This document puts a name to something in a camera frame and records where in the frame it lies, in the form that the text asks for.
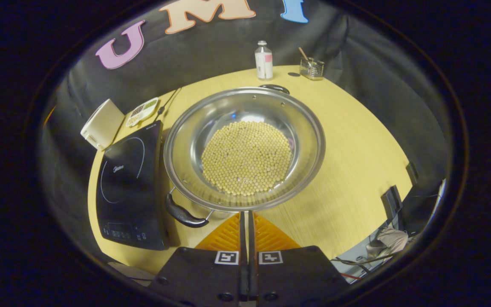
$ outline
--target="pink letter u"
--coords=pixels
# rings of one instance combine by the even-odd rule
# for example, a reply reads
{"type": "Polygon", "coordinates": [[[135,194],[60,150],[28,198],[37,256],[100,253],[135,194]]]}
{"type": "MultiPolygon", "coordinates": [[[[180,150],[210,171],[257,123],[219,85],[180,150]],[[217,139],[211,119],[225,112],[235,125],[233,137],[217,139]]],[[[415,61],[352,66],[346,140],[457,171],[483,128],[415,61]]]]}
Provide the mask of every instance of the pink letter u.
{"type": "Polygon", "coordinates": [[[140,50],[142,50],[144,45],[142,29],[140,29],[140,27],[144,22],[145,20],[135,23],[122,32],[122,35],[127,35],[128,40],[130,41],[130,48],[125,53],[121,55],[115,54],[115,50],[113,50],[113,42],[115,39],[108,41],[98,50],[98,52],[96,52],[96,55],[100,57],[101,64],[103,64],[105,68],[108,70],[119,68],[140,53],[140,50]]]}

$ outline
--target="letter m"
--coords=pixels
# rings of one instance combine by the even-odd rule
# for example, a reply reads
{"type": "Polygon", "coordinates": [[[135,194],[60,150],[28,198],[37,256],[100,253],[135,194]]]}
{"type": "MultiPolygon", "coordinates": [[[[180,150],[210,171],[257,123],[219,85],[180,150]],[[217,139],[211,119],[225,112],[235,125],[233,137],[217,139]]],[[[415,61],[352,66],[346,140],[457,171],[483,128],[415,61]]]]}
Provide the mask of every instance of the letter m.
{"type": "Polygon", "coordinates": [[[187,13],[209,23],[219,6],[222,6],[220,19],[240,19],[254,17],[255,11],[250,10],[247,0],[179,0],[163,6],[158,11],[167,11],[170,27],[166,34],[173,34],[193,27],[196,22],[187,19],[187,13]]]}

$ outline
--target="white bottle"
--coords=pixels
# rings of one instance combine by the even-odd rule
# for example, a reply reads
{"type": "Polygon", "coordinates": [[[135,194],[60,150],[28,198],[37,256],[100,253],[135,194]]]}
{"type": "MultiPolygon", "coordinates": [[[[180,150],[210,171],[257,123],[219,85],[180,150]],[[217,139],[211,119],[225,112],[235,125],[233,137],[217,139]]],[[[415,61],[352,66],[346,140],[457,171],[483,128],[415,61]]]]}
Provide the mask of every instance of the white bottle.
{"type": "Polygon", "coordinates": [[[259,47],[255,50],[255,64],[257,64],[257,77],[261,80],[272,78],[272,51],[266,47],[265,41],[257,43],[259,47]]]}

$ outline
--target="black pot handle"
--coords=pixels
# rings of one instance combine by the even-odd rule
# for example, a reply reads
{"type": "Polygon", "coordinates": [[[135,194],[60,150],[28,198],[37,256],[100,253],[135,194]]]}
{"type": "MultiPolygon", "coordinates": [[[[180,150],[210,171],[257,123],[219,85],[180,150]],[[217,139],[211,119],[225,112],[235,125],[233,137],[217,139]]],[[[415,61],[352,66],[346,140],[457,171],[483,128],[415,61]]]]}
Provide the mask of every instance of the black pot handle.
{"type": "Polygon", "coordinates": [[[179,223],[185,226],[197,229],[199,227],[206,226],[209,223],[207,218],[194,217],[185,208],[176,204],[173,201],[171,192],[166,195],[164,204],[166,205],[166,211],[168,211],[168,213],[173,216],[179,223]]]}
{"type": "Polygon", "coordinates": [[[265,89],[271,89],[271,90],[280,91],[280,92],[283,92],[283,93],[286,93],[287,95],[289,95],[289,90],[286,89],[286,88],[284,88],[281,85],[263,84],[263,85],[259,85],[259,87],[264,87],[265,89]]]}

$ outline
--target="cooktop display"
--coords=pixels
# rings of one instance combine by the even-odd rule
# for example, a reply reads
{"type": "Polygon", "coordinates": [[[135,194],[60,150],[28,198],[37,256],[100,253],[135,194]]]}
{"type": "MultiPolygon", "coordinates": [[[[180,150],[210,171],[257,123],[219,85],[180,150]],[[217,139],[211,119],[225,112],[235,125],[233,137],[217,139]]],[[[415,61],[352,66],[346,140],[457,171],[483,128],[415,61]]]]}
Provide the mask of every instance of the cooktop display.
{"type": "Polygon", "coordinates": [[[98,175],[96,212],[101,235],[126,245],[166,249],[156,178],[162,122],[109,146],[98,175]]]}

